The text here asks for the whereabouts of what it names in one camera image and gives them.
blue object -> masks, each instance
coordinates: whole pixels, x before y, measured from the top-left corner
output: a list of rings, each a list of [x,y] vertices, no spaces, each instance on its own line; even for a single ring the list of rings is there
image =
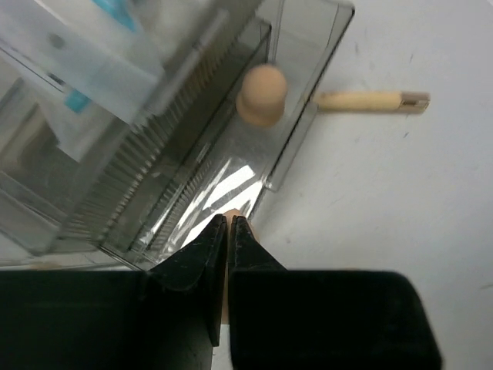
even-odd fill
[[[65,99],[65,105],[78,114],[81,113],[90,102],[90,98],[75,89]]]
[[[127,0],[92,0],[102,10],[112,16],[119,24],[131,31],[136,30],[136,23],[132,19],[126,6]]]

wooden knob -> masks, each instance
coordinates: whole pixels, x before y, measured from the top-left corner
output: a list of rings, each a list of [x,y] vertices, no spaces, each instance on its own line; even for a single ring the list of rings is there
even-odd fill
[[[287,81],[284,74],[268,64],[251,69],[243,79],[236,98],[240,117],[254,126],[271,127],[284,114]]]

white table surface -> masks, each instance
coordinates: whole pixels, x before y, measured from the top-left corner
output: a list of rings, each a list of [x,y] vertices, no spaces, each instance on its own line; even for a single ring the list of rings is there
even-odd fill
[[[431,105],[422,116],[318,116],[254,226],[290,268],[407,275],[445,368],[492,369],[493,6],[354,4],[321,89],[428,91]],[[215,368],[225,358],[216,351]]]

transparent plastic box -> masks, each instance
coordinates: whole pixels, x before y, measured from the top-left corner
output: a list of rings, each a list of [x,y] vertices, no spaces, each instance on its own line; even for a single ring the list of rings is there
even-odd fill
[[[134,130],[116,119],[81,163],[56,146],[18,82],[6,102],[22,101],[32,115],[12,118],[13,103],[1,105],[0,127],[18,129],[0,148],[0,230],[33,255],[98,250],[148,269],[214,214],[237,208],[253,217],[264,192],[283,182],[317,112],[310,98],[353,14],[351,4],[266,0],[222,57],[204,52],[162,115]],[[264,62],[289,83],[272,129],[249,126],[235,109],[244,73]]]

wooden handle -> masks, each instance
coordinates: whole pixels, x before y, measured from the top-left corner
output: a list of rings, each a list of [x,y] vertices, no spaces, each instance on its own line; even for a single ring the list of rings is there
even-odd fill
[[[322,111],[423,113],[430,103],[425,92],[321,92],[314,102]]]

